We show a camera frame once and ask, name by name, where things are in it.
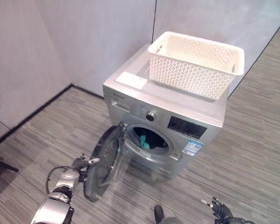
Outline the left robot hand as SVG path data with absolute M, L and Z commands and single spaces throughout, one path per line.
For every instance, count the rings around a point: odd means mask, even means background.
M 89 160 L 85 159 L 85 154 L 80 154 L 72 163 L 72 167 L 77 170 L 81 170 L 83 168 L 91 168 L 94 167 L 100 161 L 99 158 L 90 158 Z

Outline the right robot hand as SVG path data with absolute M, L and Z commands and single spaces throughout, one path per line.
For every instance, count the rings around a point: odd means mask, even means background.
M 212 198 L 211 203 L 207 202 L 204 199 L 201 199 L 200 202 L 203 205 L 208 206 L 212 209 L 213 215 L 220 220 L 226 220 L 228 218 L 233 218 L 231 210 L 222 202 L 220 202 L 216 197 Z

